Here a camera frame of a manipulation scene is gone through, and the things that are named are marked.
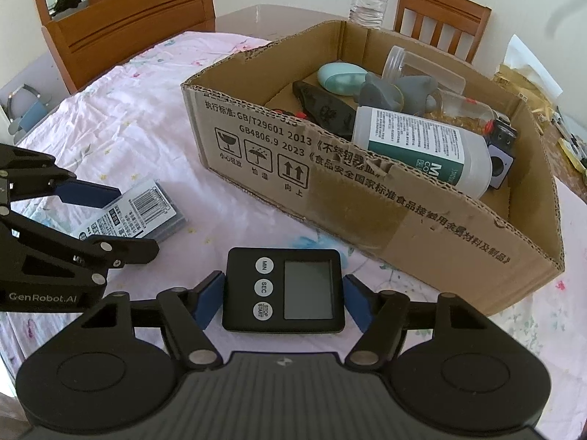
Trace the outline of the black toy train red wheels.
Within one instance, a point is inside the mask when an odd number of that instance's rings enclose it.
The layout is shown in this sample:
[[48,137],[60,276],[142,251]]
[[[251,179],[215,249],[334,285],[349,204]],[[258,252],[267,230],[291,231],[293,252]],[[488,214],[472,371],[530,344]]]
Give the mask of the black toy train red wheels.
[[485,125],[484,137],[492,162],[489,186],[498,190],[515,160],[513,145],[517,139],[517,131],[506,120],[498,117]]

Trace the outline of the clear plastic jar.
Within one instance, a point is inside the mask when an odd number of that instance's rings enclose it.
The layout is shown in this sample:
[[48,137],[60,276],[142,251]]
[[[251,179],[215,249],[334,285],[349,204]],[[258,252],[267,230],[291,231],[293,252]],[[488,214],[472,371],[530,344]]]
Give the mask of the clear plastic jar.
[[413,54],[399,46],[393,46],[382,71],[385,80],[396,81],[399,77],[428,76],[433,77],[439,88],[462,95],[466,80],[451,70],[431,60]]

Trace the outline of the bundle of pens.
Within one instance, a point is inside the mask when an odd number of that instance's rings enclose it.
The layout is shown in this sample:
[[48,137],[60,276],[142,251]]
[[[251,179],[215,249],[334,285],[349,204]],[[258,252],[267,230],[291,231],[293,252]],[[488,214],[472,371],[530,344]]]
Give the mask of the bundle of pens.
[[568,142],[571,147],[571,152],[575,158],[586,166],[586,142],[581,138],[580,134],[575,130],[575,126],[569,123],[570,117],[565,116],[557,107],[552,116],[552,123],[555,125],[562,138]]

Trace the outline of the white plastic bottle green label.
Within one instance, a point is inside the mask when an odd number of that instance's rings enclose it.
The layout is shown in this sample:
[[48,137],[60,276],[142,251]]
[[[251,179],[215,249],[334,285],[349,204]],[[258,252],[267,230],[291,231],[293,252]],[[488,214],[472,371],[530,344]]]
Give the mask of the white plastic bottle green label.
[[489,189],[492,162],[485,139],[461,127],[400,112],[361,106],[352,142],[400,161],[478,199]]

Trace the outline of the wooden chair far side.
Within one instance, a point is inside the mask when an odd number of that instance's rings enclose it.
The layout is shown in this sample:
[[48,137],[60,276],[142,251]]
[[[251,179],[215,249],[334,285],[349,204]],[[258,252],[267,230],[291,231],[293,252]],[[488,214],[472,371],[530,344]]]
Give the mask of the wooden chair far side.
[[414,40],[420,39],[426,18],[435,22],[429,45],[437,49],[445,27],[453,28],[454,33],[446,50],[452,56],[457,54],[462,36],[472,37],[468,53],[464,57],[469,64],[475,60],[492,14],[492,9],[471,0],[398,0],[393,27],[396,33],[401,32],[407,11],[415,14],[409,34]]

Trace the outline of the grey elephant toy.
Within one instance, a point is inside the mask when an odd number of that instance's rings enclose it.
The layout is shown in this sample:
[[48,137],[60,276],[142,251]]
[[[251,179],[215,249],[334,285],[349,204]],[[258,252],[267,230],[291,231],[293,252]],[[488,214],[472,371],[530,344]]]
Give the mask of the grey elephant toy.
[[354,100],[359,106],[415,116],[434,112],[442,105],[438,83],[429,76],[404,76],[390,81],[368,73]]

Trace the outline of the wooden chair left side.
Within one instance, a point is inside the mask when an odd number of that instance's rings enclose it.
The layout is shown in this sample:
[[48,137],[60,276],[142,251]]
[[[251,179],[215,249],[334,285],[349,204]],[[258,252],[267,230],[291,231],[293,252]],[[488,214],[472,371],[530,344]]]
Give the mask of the wooden chair left side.
[[141,52],[215,18],[213,0],[103,0],[42,26],[70,94]]

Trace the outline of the wooden chair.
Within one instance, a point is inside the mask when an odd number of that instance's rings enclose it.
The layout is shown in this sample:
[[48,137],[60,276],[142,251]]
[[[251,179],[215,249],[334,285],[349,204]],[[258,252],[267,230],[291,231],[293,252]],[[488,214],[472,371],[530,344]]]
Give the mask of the wooden chair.
[[469,64],[475,60],[492,14],[492,9],[471,0],[398,0],[393,27],[396,33],[401,32],[407,11],[415,14],[409,34],[414,40],[420,39],[426,18],[435,22],[429,45],[437,49],[445,27],[453,28],[454,33],[446,50],[452,56],[457,54],[462,36],[472,37],[468,53],[464,57]]
[[42,26],[70,94],[141,52],[215,18],[213,0],[103,0]]

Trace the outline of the clear box with barcode label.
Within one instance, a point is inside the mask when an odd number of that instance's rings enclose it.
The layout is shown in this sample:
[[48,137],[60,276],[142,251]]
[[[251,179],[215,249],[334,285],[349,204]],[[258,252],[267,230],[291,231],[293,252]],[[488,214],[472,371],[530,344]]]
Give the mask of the clear box with barcode label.
[[72,236],[82,241],[92,235],[99,235],[149,238],[162,242],[186,224],[184,214],[159,182],[144,180],[100,209],[77,227]]

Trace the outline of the light blue oval case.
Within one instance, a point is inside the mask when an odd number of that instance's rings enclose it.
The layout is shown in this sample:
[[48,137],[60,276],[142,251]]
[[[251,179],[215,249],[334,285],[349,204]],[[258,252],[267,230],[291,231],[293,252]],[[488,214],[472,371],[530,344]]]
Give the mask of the light blue oval case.
[[359,94],[365,83],[367,71],[363,67],[344,62],[323,65],[317,72],[317,80],[328,92],[341,96]]

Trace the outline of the gold tissue pack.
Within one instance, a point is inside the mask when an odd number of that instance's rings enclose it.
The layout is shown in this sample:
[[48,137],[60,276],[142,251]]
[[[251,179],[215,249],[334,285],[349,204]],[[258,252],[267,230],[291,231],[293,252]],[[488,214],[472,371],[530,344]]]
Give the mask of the gold tissue pack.
[[554,115],[563,89],[517,35],[512,35],[492,80],[521,98],[539,121]]

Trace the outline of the black digital timer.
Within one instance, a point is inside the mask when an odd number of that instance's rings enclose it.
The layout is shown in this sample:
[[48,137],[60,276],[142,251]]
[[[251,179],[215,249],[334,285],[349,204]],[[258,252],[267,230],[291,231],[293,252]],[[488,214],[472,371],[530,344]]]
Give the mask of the black digital timer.
[[344,329],[334,249],[235,247],[228,253],[222,325],[228,331],[307,334]]

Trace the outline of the open cardboard box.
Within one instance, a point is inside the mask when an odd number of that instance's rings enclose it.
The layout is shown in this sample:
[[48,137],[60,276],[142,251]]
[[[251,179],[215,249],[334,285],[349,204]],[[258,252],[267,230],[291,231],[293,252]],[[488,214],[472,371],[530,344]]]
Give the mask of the open cardboard box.
[[[344,62],[379,73],[404,47],[466,81],[516,134],[497,189],[462,189],[466,140],[405,114],[367,117],[361,142],[299,116],[292,87]],[[328,21],[239,53],[182,85],[203,165],[300,220],[340,237],[485,314],[565,268],[560,207],[527,105],[471,66],[399,34]]]

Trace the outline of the small bottle silver cap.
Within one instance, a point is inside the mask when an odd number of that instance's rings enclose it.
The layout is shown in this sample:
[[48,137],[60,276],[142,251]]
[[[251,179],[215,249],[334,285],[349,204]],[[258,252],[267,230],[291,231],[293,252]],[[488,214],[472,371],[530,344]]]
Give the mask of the small bottle silver cap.
[[461,94],[438,89],[427,100],[426,118],[483,135],[496,115],[489,105]]

